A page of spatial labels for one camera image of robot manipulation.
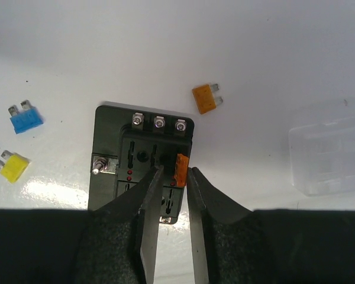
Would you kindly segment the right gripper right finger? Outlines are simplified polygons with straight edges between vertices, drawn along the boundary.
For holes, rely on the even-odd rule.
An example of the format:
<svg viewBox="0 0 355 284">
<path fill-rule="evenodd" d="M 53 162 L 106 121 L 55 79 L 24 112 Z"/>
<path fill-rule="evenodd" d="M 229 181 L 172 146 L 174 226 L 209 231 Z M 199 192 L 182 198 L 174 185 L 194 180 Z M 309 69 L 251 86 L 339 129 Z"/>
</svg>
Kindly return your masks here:
<svg viewBox="0 0 355 284">
<path fill-rule="evenodd" d="M 355 211 L 251 211 L 187 177 L 196 283 L 355 283 Z"/>
</svg>

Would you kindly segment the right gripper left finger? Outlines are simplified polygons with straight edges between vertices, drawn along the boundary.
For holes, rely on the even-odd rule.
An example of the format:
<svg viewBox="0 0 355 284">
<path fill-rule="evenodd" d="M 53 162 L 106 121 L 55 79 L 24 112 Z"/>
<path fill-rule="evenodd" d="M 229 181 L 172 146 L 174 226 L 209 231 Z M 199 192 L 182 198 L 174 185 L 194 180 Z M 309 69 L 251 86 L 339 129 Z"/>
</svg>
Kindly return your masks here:
<svg viewBox="0 0 355 284">
<path fill-rule="evenodd" d="M 162 175 L 94 211 L 0 209 L 0 283 L 153 283 Z"/>
</svg>

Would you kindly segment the orange blade fuse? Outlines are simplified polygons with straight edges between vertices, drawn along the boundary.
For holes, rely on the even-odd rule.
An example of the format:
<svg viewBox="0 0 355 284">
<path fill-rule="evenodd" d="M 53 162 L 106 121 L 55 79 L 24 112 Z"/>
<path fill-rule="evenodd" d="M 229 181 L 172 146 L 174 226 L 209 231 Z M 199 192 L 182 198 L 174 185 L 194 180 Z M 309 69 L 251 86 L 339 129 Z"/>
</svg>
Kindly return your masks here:
<svg viewBox="0 0 355 284">
<path fill-rule="evenodd" d="M 174 180 L 176 186 L 184 188 L 188 174 L 189 157 L 179 153 L 176 157 Z"/>
<path fill-rule="evenodd" d="M 192 95 L 201 115 L 214 110 L 223 103 L 223 98 L 216 93 L 220 90 L 217 83 L 205 84 L 192 89 Z"/>
</svg>

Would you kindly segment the black fuse box base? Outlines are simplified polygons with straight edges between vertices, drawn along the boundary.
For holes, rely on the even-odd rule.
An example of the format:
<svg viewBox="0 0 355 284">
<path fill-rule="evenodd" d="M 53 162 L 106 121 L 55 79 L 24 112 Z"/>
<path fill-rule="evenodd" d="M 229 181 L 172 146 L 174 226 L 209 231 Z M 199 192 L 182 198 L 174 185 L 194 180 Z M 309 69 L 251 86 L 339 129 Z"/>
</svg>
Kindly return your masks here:
<svg viewBox="0 0 355 284">
<path fill-rule="evenodd" d="M 88 209 L 96 210 L 134 187 L 152 167 L 163 167 L 160 223 L 178 221 L 184 188 L 176 159 L 190 157 L 194 121 L 182 115 L 100 105 L 95 111 Z"/>
</svg>

